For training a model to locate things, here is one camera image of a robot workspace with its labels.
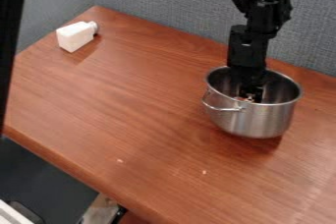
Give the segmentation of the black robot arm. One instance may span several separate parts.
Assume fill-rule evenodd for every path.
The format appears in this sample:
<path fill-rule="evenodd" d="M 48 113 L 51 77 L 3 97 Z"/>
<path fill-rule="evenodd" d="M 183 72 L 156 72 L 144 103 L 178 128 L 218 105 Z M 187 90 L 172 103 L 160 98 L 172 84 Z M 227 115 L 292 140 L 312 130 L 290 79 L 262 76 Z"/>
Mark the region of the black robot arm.
<path fill-rule="evenodd" d="M 231 27 L 227 66 L 242 96 L 263 94 L 270 40 L 292 18 L 292 0 L 232 0 L 247 19 Z"/>

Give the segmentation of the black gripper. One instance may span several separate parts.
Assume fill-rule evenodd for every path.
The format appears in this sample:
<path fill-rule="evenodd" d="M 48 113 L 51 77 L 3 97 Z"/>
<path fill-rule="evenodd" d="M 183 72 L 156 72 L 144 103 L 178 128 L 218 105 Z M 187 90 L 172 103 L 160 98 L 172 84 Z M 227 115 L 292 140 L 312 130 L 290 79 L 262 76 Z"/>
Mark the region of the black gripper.
<path fill-rule="evenodd" d="M 227 66 L 242 94 L 262 94 L 270 38 L 263 33 L 250 32 L 247 26 L 231 27 Z"/>

